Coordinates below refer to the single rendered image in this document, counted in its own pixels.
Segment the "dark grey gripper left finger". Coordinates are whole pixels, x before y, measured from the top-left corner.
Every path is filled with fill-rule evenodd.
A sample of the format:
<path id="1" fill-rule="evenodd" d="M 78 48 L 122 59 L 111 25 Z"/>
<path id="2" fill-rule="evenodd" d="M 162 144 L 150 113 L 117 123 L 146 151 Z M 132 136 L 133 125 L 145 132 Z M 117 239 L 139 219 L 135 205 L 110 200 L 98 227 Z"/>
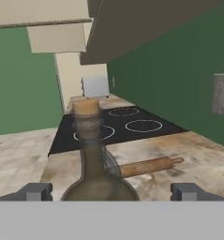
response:
<path id="1" fill-rule="evenodd" d="M 28 183 L 16 192 L 0 197 L 0 201 L 51 201 L 51 183 Z"/>

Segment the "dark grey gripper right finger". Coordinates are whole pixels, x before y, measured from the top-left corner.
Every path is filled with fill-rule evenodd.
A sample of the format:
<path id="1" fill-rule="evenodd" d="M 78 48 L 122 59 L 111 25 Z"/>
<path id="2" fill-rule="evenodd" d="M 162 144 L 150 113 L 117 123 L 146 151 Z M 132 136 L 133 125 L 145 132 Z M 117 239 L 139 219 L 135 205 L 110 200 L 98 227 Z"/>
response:
<path id="1" fill-rule="evenodd" d="M 172 201 L 224 201 L 224 197 L 206 192 L 194 183 L 172 183 L 171 193 Z"/>

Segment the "beige tall cabinet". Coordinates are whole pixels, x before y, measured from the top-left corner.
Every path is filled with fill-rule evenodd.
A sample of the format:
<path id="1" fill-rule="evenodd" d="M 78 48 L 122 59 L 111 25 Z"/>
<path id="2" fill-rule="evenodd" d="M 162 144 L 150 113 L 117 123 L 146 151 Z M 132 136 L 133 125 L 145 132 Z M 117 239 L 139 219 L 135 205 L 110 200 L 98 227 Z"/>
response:
<path id="1" fill-rule="evenodd" d="M 106 76 L 107 66 L 105 64 L 82 66 L 77 52 L 55 53 L 53 56 L 62 108 L 66 113 L 70 99 L 82 95 L 82 78 Z"/>

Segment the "wooden rolling pin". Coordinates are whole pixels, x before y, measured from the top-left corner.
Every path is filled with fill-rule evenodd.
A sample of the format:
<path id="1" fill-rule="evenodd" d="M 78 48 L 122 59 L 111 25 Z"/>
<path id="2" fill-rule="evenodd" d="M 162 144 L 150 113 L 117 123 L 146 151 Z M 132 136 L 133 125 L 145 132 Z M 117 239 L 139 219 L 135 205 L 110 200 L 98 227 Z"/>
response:
<path id="1" fill-rule="evenodd" d="M 159 157 L 145 161 L 129 163 L 119 167 L 123 178 L 142 175 L 146 173 L 154 173 L 171 169 L 175 164 L 182 163 L 182 157 Z"/>

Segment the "olive glass bottle with cork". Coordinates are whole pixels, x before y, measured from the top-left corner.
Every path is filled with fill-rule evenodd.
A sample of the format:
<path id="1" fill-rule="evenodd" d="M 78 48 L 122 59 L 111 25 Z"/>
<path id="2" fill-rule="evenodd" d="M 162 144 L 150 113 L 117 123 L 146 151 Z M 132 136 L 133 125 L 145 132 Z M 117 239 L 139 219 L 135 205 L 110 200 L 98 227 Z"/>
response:
<path id="1" fill-rule="evenodd" d="M 81 141 L 82 176 L 63 194 L 62 201 L 138 201 L 134 187 L 105 170 L 101 141 L 100 107 L 96 99 L 72 103 L 75 125 Z"/>

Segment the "black hob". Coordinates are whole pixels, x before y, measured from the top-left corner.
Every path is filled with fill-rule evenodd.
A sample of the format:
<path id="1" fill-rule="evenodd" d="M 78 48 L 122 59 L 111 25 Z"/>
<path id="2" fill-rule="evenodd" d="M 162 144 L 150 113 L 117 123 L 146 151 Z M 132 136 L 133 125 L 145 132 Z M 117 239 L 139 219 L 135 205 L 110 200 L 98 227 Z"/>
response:
<path id="1" fill-rule="evenodd" d="M 125 143 L 187 132 L 186 129 L 137 106 L 101 111 L 101 138 L 105 144 Z M 74 116 L 65 114 L 52 142 L 49 155 L 80 149 Z"/>

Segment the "silver toaster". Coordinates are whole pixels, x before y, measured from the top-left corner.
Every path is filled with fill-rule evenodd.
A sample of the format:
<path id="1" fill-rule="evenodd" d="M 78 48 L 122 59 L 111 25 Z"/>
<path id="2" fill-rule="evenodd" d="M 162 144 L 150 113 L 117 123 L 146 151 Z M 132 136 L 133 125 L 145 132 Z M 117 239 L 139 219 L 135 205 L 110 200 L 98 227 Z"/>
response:
<path id="1" fill-rule="evenodd" d="M 107 97 L 110 94 L 108 79 L 105 76 L 84 77 L 82 90 L 86 98 Z"/>

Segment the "beige range hood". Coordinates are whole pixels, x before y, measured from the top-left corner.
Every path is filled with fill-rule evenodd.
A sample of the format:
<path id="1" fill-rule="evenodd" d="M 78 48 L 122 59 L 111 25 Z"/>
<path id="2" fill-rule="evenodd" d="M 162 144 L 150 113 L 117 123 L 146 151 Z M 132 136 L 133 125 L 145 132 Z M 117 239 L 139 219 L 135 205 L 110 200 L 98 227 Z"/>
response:
<path id="1" fill-rule="evenodd" d="M 25 27 L 32 53 L 82 53 L 87 0 L 0 0 L 0 28 Z"/>

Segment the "grey wall outlet plate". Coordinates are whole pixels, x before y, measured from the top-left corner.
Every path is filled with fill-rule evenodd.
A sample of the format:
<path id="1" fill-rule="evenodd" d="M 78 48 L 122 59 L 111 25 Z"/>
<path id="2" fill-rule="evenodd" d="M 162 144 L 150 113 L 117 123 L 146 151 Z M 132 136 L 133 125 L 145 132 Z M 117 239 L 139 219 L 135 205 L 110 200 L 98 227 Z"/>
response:
<path id="1" fill-rule="evenodd" d="M 224 115 L 224 73 L 214 75 L 212 110 L 214 113 Z"/>

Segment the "brown wall cabinet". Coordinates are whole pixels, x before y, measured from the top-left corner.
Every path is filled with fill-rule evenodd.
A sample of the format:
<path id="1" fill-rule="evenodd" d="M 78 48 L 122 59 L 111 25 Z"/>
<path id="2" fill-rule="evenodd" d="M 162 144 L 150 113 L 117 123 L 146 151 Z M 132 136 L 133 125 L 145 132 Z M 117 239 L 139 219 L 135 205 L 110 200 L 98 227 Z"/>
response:
<path id="1" fill-rule="evenodd" d="M 81 63 L 109 63 L 222 4 L 224 0 L 88 0 L 94 20 Z"/>

